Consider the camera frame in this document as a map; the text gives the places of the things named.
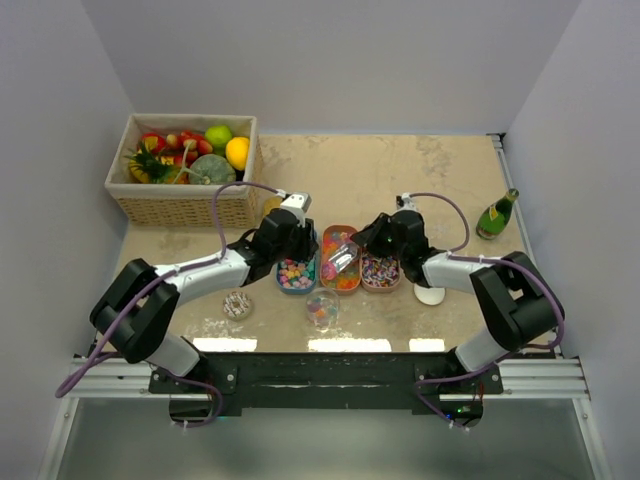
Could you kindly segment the blue tray of star candies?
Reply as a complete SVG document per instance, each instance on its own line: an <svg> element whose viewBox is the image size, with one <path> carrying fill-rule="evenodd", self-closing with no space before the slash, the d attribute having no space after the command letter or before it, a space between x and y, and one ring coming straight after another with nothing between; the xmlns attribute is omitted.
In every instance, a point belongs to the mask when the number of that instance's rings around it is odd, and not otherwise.
<svg viewBox="0 0 640 480"><path fill-rule="evenodd" d="M291 295L306 295L313 291L319 279L319 256L311 260L294 261L285 259L275 267L275 279L278 287Z"/></svg>

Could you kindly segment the pink tray of lollipops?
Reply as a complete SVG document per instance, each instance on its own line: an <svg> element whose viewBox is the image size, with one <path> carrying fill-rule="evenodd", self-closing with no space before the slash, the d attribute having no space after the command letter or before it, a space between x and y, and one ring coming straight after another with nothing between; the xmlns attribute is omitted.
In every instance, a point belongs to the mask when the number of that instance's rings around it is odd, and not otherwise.
<svg viewBox="0 0 640 480"><path fill-rule="evenodd" d="M390 293L400 284L400 263L394 256L378 257L364 249L360 258L360 277L366 291Z"/></svg>

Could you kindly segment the orange tray of gummy stars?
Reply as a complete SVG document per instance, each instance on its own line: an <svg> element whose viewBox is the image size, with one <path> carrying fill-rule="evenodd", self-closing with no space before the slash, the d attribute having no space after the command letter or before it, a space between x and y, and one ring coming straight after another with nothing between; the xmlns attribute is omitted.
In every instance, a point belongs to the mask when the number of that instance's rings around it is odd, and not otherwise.
<svg viewBox="0 0 640 480"><path fill-rule="evenodd" d="M355 233L354 227L335 224L322 235L320 282L338 295L353 294L361 283L361 249L352 240Z"/></svg>

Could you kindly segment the silver metal scoop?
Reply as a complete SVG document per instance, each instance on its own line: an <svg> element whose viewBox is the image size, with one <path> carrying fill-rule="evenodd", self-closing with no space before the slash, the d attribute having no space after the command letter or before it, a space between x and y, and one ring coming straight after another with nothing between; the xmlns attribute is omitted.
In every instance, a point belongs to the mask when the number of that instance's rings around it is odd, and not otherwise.
<svg viewBox="0 0 640 480"><path fill-rule="evenodd" d="M339 274L352 265L359 257L359 247L354 242L347 242L335 250L321 266L321 278L334 280Z"/></svg>

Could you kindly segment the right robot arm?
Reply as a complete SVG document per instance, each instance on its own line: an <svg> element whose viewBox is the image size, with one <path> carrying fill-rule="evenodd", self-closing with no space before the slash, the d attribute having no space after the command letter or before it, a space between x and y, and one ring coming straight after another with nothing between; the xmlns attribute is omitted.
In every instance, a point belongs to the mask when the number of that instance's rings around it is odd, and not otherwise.
<svg viewBox="0 0 640 480"><path fill-rule="evenodd" d="M448 386L469 392L481 380L481 371L551 331L555 339L545 344L553 350L565 330L565 312L547 282L523 252L505 257L467 257L429 244L420 213L399 210L380 214L351 236L367 252L396 258L404 276L426 288L444 288L475 296L485 327L451 352L445 369Z"/></svg>

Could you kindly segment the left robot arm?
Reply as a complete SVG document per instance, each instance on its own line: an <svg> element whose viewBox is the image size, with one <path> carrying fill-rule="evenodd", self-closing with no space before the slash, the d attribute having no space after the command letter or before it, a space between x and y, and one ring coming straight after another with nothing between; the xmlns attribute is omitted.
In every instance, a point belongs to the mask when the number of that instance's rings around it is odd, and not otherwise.
<svg viewBox="0 0 640 480"><path fill-rule="evenodd" d="M128 363L159 367L183 391L196 392L206 383L207 368L190 342L169 332L175 310L251 285L281 260L307 261L317 249L313 220L276 208L258 228L208 257L169 266L130 261L94 306L90 322Z"/></svg>

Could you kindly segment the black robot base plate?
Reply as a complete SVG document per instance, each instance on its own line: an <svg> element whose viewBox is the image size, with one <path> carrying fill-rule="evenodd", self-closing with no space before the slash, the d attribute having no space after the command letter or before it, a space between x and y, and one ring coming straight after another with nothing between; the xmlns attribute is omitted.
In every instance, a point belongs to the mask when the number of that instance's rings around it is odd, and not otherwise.
<svg viewBox="0 0 640 480"><path fill-rule="evenodd" d="M446 353L206 353L179 378L156 369L149 391L176 422L202 425L250 409L405 410L472 426L487 395L503 392L497 366L467 374Z"/></svg>

